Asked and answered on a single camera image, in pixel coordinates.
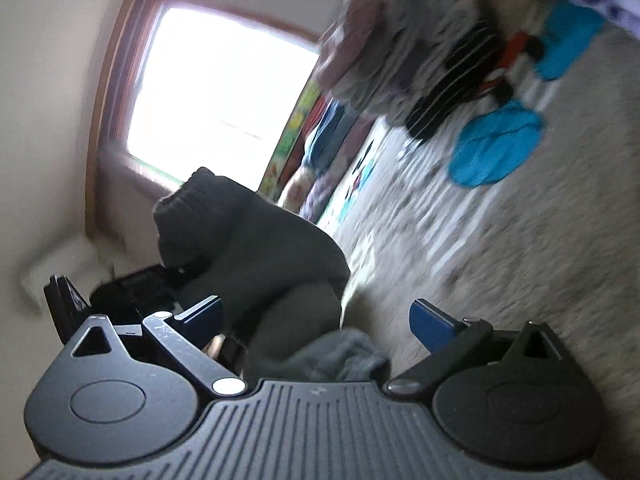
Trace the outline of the dark sleeved forearm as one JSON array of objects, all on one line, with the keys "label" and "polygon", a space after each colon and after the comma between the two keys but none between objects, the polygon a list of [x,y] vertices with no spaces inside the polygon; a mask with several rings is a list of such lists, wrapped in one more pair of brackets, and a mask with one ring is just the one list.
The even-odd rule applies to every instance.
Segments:
[{"label": "dark sleeved forearm", "polygon": [[153,209],[168,268],[206,260],[179,292],[190,306],[222,301],[222,331],[246,349],[243,374],[332,382],[329,346],[338,338],[350,271],[341,248],[314,224],[206,168]]}]

